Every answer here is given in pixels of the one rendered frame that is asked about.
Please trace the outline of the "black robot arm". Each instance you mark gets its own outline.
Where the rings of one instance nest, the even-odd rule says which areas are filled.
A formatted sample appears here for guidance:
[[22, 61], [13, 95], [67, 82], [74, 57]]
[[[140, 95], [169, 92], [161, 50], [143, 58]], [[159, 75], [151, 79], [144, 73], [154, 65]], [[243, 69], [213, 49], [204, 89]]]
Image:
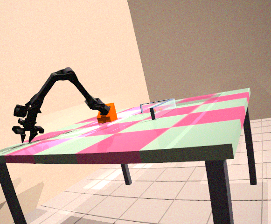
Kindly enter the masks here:
[[[38, 93], [36, 93], [30, 101], [28, 101], [25, 106], [16, 105], [14, 109], [14, 116], [16, 117], [27, 117], [29, 120], [36, 120], [37, 114], [42, 113], [40, 108], [43, 104], [43, 100], [50, 89], [53, 87], [56, 81], [69, 80], [73, 83], [80, 93], [85, 97], [84, 102], [92, 110], [98, 110], [100, 115], [107, 115], [110, 106], [103, 103], [100, 98], [94, 98], [91, 96], [86, 89], [79, 82], [75, 72], [70, 67], [58, 70], [50, 74], [49, 78], [46, 80], [45, 84], [41, 87]], [[31, 107], [29, 107], [31, 106]]]

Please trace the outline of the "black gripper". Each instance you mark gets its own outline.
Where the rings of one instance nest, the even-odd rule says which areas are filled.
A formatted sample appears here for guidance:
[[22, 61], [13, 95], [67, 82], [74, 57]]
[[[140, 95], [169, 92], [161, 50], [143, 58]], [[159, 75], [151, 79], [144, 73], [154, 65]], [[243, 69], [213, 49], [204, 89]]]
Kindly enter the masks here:
[[29, 136], [29, 143], [32, 141], [32, 139], [38, 135], [38, 131], [40, 134], [44, 133], [44, 129], [41, 126], [35, 126], [36, 120], [29, 120], [25, 118], [25, 125], [24, 128], [21, 128], [20, 126], [13, 126], [12, 131], [15, 134], [20, 134], [21, 135], [21, 141], [22, 143], [24, 142], [24, 139], [26, 137], [25, 131], [30, 132]]

